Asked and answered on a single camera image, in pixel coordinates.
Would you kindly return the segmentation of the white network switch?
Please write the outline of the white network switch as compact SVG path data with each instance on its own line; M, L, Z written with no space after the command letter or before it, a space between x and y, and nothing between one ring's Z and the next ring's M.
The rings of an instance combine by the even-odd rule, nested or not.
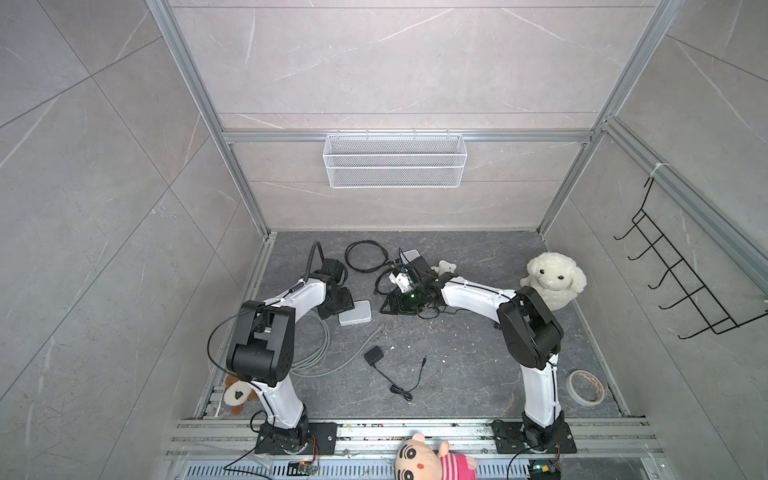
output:
M355 301L353 308L338 314L338 322L342 327L366 324L372 320L372 310L369 300Z
M403 264L409 264L416 260L417 258L421 257L421 254L416 249L411 249L407 251L399 251L399 256Z

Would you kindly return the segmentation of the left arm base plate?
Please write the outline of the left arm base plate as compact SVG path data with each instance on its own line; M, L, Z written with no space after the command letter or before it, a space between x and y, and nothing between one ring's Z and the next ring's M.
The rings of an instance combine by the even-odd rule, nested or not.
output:
M255 452L273 455L332 455L338 425L332 422L299 423L293 429L273 427L265 422L259 428Z

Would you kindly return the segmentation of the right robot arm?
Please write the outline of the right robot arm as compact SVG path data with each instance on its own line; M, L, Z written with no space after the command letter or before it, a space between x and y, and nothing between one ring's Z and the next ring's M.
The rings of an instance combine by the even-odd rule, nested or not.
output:
M440 313L446 307L493 320L521 368L525 404L519 431L513 432L511 423L499 420L494 423L495 434L503 442L518 441L535 452L554 447L558 436L567 433L557 384L564 331L538 292L528 286L493 288L445 273L395 287L386 294L380 312L418 316L425 310Z

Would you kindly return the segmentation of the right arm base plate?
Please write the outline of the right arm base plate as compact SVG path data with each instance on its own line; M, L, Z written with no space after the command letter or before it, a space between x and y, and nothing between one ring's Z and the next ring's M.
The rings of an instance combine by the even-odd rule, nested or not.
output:
M499 454L523 452L575 454L577 452L570 426L561 419L546 428L540 427L535 422L503 420L492 421L490 427Z

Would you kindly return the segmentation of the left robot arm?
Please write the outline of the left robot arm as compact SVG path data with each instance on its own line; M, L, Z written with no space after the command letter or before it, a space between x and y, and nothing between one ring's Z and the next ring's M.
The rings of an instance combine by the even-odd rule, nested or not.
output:
M215 367L257 396L266 414L264 436L288 453L300 452L309 441L306 407L290 377L296 323L313 309L322 319L353 310L347 277L345 265L327 258L316 241L296 284L265 301L244 302L230 318L234 327L226 364Z

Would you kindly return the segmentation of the black power adapter with plug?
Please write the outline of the black power adapter with plug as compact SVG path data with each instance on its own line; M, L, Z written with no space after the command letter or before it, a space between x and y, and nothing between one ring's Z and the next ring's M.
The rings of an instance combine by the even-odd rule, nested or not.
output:
M442 301L431 301L417 308L417 316L424 320L431 320L439 317L446 309L447 306Z

